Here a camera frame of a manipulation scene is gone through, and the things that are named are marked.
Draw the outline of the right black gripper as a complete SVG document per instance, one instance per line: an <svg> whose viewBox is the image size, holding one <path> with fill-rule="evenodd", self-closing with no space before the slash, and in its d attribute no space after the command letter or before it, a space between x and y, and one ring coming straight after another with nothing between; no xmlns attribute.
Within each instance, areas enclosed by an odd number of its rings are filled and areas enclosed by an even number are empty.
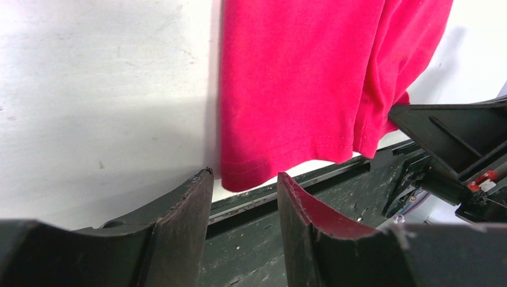
<svg viewBox="0 0 507 287"><path fill-rule="evenodd" d="M428 154L403 162L385 218L418 202L420 191L457 206L468 222L506 222L506 96L472 104L396 105L389 119Z"/></svg>

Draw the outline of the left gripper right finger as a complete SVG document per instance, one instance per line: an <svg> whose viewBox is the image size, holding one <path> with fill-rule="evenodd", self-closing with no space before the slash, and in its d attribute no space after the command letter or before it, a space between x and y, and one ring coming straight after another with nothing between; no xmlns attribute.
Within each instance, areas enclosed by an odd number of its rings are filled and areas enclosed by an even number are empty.
<svg viewBox="0 0 507 287"><path fill-rule="evenodd" d="M277 177L289 286L505 286L505 224L354 221Z"/></svg>

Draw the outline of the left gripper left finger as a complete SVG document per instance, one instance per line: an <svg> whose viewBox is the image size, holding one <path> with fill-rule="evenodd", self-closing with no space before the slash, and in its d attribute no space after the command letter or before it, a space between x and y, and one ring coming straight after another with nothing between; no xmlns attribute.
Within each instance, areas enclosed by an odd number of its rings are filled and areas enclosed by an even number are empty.
<svg viewBox="0 0 507 287"><path fill-rule="evenodd" d="M213 172L100 228L1 221L2 286L197 286Z"/></svg>

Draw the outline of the magenta t-shirt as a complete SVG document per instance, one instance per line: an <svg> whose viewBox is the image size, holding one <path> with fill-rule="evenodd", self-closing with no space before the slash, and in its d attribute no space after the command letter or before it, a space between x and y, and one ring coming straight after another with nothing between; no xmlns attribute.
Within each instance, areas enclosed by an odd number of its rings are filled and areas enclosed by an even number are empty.
<svg viewBox="0 0 507 287"><path fill-rule="evenodd" d="M427 68L451 1L225 1L222 186L254 188L310 160L373 158Z"/></svg>

